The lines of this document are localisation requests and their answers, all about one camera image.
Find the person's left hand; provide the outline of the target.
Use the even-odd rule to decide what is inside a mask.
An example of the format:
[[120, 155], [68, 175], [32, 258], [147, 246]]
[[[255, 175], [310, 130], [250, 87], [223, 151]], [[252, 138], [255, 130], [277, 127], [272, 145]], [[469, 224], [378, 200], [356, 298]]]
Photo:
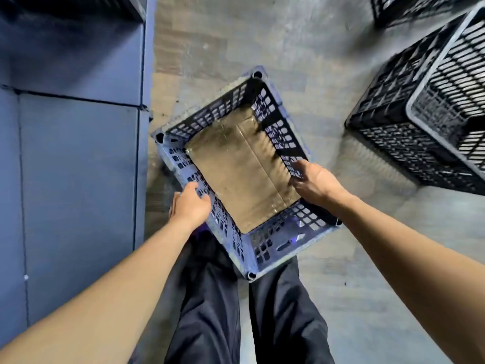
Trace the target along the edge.
[[199, 195], [197, 190], [198, 183], [191, 181], [181, 192], [175, 192], [169, 211], [170, 221], [179, 223], [191, 232], [201, 226], [209, 217], [209, 214], [200, 213], [200, 197], [205, 193]]

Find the person's right hand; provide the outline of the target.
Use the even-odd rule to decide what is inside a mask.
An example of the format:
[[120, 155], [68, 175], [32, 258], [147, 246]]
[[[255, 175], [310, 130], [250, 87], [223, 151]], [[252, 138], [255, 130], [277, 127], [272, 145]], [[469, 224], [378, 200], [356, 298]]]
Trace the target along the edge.
[[351, 194], [336, 177], [326, 168], [307, 160], [293, 162], [292, 168], [300, 174], [300, 178], [307, 180], [307, 188], [295, 189], [296, 192], [307, 202], [339, 216]]

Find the blue plastic crate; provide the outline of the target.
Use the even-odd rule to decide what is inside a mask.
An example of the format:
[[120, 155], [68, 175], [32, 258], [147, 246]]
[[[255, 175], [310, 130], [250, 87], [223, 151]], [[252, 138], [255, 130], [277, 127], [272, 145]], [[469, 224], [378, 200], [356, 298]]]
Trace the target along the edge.
[[210, 196], [207, 226], [250, 283], [342, 225], [289, 183], [301, 176], [292, 164], [311, 155], [261, 65], [152, 138], [180, 185]]

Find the person's right forearm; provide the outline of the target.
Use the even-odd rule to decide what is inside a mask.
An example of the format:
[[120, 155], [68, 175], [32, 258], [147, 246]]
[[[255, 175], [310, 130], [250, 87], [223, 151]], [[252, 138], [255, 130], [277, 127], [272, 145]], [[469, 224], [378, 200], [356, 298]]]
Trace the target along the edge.
[[348, 192], [322, 204], [363, 246], [428, 336], [454, 364], [485, 364], [485, 265]]

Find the person's left forearm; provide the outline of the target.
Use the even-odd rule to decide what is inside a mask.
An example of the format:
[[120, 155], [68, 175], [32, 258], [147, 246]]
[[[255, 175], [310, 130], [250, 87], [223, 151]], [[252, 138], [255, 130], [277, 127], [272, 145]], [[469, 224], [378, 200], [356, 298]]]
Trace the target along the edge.
[[173, 217], [138, 250], [0, 350], [0, 364], [127, 364], [190, 234]]

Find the brown cardboard sheet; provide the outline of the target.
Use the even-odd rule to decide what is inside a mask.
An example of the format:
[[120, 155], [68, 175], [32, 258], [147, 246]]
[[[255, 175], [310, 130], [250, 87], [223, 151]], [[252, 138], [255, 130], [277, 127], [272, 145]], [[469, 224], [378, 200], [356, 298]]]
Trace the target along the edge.
[[241, 233], [251, 232], [301, 198], [248, 105], [195, 134], [185, 149]]

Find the blue metal cabinet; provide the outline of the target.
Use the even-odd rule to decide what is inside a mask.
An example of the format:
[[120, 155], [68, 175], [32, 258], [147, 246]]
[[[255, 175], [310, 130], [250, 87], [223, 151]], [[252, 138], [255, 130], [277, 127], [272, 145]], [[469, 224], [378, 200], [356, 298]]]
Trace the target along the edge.
[[143, 242], [156, 0], [0, 0], [0, 349]]

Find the large black plastic crate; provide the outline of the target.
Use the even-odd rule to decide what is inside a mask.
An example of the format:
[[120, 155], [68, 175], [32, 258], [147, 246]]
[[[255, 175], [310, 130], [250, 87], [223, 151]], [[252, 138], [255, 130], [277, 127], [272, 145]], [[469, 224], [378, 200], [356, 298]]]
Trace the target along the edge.
[[387, 60], [344, 126], [421, 185], [485, 196], [485, 0]]

